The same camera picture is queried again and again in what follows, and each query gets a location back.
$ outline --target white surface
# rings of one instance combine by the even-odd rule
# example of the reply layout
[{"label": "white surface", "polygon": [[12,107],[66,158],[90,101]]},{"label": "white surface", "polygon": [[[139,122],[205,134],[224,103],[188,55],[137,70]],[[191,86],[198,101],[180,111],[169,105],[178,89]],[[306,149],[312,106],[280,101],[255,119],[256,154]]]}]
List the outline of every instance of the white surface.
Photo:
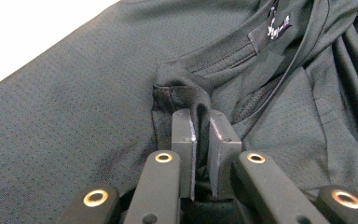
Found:
[{"label": "white surface", "polygon": [[0,81],[118,0],[0,0]]}]

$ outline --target black plastic part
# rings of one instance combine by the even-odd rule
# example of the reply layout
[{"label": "black plastic part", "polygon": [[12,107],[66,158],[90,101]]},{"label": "black plastic part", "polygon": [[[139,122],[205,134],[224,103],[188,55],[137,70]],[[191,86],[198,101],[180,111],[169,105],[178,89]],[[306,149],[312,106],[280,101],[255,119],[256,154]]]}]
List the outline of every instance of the black plastic part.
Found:
[{"label": "black plastic part", "polygon": [[264,222],[328,223],[270,156],[245,151],[233,162],[233,168]]},{"label": "black plastic part", "polygon": [[[335,192],[343,192],[343,196],[338,198],[338,201],[333,197]],[[346,197],[346,193],[358,199],[358,193],[354,190],[334,185],[323,187],[319,191],[315,206],[331,223],[358,223],[358,208],[352,208],[357,207],[352,206],[356,205],[356,203],[354,203],[353,199]],[[344,204],[349,202],[350,205],[346,206],[340,202],[344,202]]]},{"label": "black plastic part", "polygon": [[[158,162],[158,155],[166,162]],[[150,154],[124,223],[179,223],[179,185],[179,155],[169,150]]]},{"label": "black plastic part", "polygon": [[[86,206],[84,203],[86,195],[98,189],[107,193],[107,199],[100,205]],[[89,199],[93,201],[101,199],[101,197],[101,194],[96,193]],[[108,184],[96,184],[83,189],[75,196],[57,220],[57,224],[107,224],[117,223],[119,218],[120,202],[117,190]]]},{"label": "black plastic part", "polygon": [[234,193],[229,182],[231,163],[238,158],[242,141],[233,130],[226,116],[211,111],[209,128],[208,172],[212,195],[217,199],[232,199]]},{"label": "black plastic part", "polygon": [[172,151],[181,158],[181,198],[194,200],[197,139],[189,109],[172,114]]}]

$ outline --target embroidered logo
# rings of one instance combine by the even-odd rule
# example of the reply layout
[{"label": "embroidered logo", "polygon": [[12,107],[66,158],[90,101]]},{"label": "embroidered logo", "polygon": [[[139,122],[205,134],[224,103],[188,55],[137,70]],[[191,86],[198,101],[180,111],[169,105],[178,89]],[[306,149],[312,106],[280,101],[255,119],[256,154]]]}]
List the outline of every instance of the embroidered logo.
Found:
[{"label": "embroidered logo", "polygon": [[287,15],[284,18],[283,23],[280,26],[278,26],[277,28],[274,28],[273,25],[275,22],[275,13],[276,12],[277,11],[276,11],[275,7],[273,7],[270,11],[272,20],[271,20],[271,25],[268,27],[268,36],[271,40],[278,39],[284,33],[284,31],[291,26],[290,25],[290,16]]}]

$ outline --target gold ring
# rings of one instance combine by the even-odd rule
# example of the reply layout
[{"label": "gold ring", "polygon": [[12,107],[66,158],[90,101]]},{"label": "gold ring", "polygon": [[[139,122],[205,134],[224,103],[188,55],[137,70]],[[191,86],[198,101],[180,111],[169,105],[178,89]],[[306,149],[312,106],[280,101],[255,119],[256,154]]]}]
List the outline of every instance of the gold ring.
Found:
[{"label": "gold ring", "polygon": [[358,209],[358,198],[346,191],[335,189],[331,192],[331,196],[334,198],[334,200],[336,200],[336,202],[346,207]]},{"label": "gold ring", "polygon": [[266,158],[262,157],[256,153],[249,153],[247,156],[248,160],[254,163],[263,163],[266,161]]},{"label": "gold ring", "polygon": [[[92,200],[91,196],[95,194],[102,194],[102,197],[97,200]],[[108,194],[103,189],[95,189],[88,193],[86,197],[84,197],[83,203],[88,207],[96,207],[98,205],[103,204],[107,200]]]},{"label": "gold ring", "polygon": [[172,155],[168,153],[159,153],[156,156],[156,161],[158,162],[169,162],[172,160]]}]

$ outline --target black fabric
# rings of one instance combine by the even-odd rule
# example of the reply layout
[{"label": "black fabric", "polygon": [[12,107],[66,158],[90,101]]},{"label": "black fabric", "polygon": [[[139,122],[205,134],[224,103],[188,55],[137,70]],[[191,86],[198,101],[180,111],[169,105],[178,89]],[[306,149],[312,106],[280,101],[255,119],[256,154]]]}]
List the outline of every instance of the black fabric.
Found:
[{"label": "black fabric", "polygon": [[211,109],[306,192],[358,191],[358,0],[281,0],[271,40],[274,2],[121,1],[0,82],[0,223],[55,222],[96,182],[133,189],[180,108],[199,143],[185,222],[238,222],[210,195]]}]

